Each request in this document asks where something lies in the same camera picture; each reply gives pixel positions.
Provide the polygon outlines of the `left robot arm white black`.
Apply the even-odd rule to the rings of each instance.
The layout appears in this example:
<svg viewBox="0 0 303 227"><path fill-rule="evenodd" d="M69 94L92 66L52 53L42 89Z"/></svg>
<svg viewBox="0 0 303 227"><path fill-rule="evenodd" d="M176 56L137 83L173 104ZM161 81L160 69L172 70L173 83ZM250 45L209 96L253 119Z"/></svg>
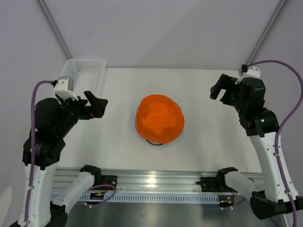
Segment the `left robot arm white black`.
<svg viewBox="0 0 303 227"><path fill-rule="evenodd" d="M23 145L26 191L20 218L13 227L63 227L84 192L102 186L101 169L85 165L63 195L51 201L52 183L66 143L64 138L80 120L102 118L108 100L85 91L78 97L42 99L32 109L34 123Z"/></svg>

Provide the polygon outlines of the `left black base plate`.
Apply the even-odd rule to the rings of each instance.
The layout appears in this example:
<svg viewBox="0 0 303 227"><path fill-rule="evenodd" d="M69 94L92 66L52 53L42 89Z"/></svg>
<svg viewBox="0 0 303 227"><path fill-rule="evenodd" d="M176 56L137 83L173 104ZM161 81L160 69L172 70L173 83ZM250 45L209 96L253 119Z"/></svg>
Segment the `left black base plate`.
<svg viewBox="0 0 303 227"><path fill-rule="evenodd" d="M113 191L117 186L117 175L102 175L93 186L98 186L97 190Z"/></svg>

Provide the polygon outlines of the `purple bucket hat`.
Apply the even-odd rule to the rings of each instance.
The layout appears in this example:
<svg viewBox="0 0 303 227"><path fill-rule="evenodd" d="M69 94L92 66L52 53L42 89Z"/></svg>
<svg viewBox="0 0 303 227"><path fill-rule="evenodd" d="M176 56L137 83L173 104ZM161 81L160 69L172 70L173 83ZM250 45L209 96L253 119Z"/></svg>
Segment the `purple bucket hat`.
<svg viewBox="0 0 303 227"><path fill-rule="evenodd" d="M137 129L137 114L138 114L138 110L139 110L139 107L137 107L136 109L136 113L135 113L135 120L134 120L134 127L135 127L135 130L138 132L138 129Z"/></svg>

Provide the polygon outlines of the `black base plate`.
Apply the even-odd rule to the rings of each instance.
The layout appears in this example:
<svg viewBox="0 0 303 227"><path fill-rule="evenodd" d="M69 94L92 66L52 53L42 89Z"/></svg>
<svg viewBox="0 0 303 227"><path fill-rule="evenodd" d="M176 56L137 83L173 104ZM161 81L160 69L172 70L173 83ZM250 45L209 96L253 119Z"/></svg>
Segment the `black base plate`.
<svg viewBox="0 0 303 227"><path fill-rule="evenodd" d="M216 177L201 177L196 185L201 187L202 192L233 192L231 188L224 187Z"/></svg>
<svg viewBox="0 0 303 227"><path fill-rule="evenodd" d="M117 186L117 175L102 175L93 186L98 186L97 190L113 191Z"/></svg>

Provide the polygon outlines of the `white plastic basket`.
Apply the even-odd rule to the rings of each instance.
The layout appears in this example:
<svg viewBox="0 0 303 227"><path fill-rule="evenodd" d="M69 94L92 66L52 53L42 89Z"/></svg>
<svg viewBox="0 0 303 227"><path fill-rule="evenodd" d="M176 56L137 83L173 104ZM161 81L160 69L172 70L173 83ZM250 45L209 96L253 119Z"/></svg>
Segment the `white plastic basket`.
<svg viewBox="0 0 303 227"><path fill-rule="evenodd" d="M73 58L66 61L59 79L70 79L71 91L81 96L84 91L96 94L106 80L106 61L101 59Z"/></svg>

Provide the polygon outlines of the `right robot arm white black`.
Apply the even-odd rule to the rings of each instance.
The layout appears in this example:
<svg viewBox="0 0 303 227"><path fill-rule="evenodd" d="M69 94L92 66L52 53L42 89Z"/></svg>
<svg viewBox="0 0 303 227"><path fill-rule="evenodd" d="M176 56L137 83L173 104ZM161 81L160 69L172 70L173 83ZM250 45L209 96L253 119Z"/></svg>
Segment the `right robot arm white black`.
<svg viewBox="0 0 303 227"><path fill-rule="evenodd" d="M210 98L216 99L220 91L225 93L221 102L235 108L239 122L257 153L264 179L264 187L246 178L235 167L220 169L216 187L221 191L234 189L250 202L258 219L271 218L287 213L296 214L303 208L303 198L295 189L288 173L285 173L287 190L279 167L286 171L281 143L275 141L278 131L276 115L264 107L265 85L259 78L233 78L222 74L210 89Z"/></svg>

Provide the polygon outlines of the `right aluminium corner post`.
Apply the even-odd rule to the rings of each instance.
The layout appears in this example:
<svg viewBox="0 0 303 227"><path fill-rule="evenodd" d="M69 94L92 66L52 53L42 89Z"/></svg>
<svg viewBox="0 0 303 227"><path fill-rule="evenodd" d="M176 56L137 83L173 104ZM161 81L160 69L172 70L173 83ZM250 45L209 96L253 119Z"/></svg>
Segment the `right aluminium corner post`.
<svg viewBox="0 0 303 227"><path fill-rule="evenodd" d="M265 28L263 29L258 41L256 42L245 64L251 64L258 58L262 48L266 44L268 38L270 37L271 33L273 32L275 26L277 25L283 12L285 11L285 9L287 8L290 2L291 2L290 0L280 0L278 2L278 5L274 9L269 21L267 22Z"/></svg>

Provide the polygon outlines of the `left aluminium corner post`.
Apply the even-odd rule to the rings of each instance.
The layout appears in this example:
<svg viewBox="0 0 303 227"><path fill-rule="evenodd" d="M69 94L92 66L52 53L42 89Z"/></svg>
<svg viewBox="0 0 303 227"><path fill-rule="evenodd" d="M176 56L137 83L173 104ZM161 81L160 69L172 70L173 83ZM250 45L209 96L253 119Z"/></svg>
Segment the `left aluminium corner post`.
<svg viewBox="0 0 303 227"><path fill-rule="evenodd" d="M68 48L68 45L62 36L57 23L55 22L50 9L48 8L45 0L35 0L36 4L38 5L46 23L48 24L51 32L53 33L54 38L56 39L59 48L61 49L63 55L66 59L71 59L72 54Z"/></svg>

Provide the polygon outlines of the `red hat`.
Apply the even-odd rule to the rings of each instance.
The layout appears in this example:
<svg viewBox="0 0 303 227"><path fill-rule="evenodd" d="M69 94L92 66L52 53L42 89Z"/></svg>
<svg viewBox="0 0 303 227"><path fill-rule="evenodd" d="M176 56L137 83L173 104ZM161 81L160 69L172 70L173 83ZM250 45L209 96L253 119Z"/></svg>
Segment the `red hat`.
<svg viewBox="0 0 303 227"><path fill-rule="evenodd" d="M180 106L170 97L148 95L139 106L137 129L145 140L168 144L182 134L185 117Z"/></svg>

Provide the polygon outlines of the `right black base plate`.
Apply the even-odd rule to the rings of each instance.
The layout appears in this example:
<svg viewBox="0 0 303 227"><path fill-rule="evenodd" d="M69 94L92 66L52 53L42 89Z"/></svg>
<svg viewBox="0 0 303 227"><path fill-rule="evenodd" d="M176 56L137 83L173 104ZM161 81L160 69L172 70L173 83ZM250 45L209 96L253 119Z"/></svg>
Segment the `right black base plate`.
<svg viewBox="0 0 303 227"><path fill-rule="evenodd" d="M231 188L224 187L216 177L201 177L196 185L201 187L202 192L233 192Z"/></svg>

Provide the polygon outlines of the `aluminium rail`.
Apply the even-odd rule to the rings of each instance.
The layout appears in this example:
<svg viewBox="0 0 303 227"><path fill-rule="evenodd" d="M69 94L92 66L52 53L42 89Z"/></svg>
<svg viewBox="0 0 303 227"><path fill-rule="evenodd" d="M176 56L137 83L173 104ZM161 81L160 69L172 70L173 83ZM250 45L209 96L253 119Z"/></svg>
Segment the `aluminium rail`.
<svg viewBox="0 0 303 227"><path fill-rule="evenodd" d="M201 186L196 182L201 177L215 177L216 172L190 171L144 171L102 169L102 175L117 176L117 191L121 193L202 193ZM53 178L52 190L61 192L67 188L79 174L76 168L57 168ZM246 178L264 187L260 173L243 173Z"/></svg>

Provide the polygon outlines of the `aluminium corner post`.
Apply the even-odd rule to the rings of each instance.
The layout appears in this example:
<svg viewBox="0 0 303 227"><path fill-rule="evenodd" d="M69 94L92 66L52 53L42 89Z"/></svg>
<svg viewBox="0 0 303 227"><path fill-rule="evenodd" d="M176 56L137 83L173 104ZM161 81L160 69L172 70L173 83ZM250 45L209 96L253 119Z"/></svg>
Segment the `aluminium corner post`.
<svg viewBox="0 0 303 227"><path fill-rule="evenodd" d="M48 24L51 32L53 33L54 38L56 39L59 48L61 49L63 55L66 59L71 59L72 54L68 48L68 45L62 36L57 23L55 22L50 9L48 8L45 0L35 0L36 4L38 5L46 23Z"/></svg>
<svg viewBox="0 0 303 227"><path fill-rule="evenodd" d="M268 38L270 37L271 33L273 32L275 26L277 25L283 12L285 11L285 9L287 8L290 2L291 2L290 0L280 0L278 2L278 5L274 9L269 21L267 22L265 28L263 29L258 41L256 42L245 64L251 64L258 58L262 48L266 44Z"/></svg>

